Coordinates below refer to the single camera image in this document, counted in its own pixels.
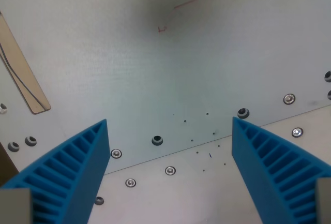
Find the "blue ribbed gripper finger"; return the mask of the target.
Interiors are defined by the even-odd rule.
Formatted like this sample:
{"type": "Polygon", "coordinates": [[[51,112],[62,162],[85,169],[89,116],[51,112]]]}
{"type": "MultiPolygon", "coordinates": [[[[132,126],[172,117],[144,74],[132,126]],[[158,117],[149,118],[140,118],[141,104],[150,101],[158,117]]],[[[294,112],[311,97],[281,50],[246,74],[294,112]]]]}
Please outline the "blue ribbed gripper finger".
{"type": "Polygon", "coordinates": [[[232,157],[263,223],[317,223],[315,184],[330,176],[330,165],[237,117],[232,157]]]}
{"type": "Polygon", "coordinates": [[[109,159],[107,121],[101,120],[41,156],[3,188],[31,190],[33,223],[87,223],[109,159]]]}

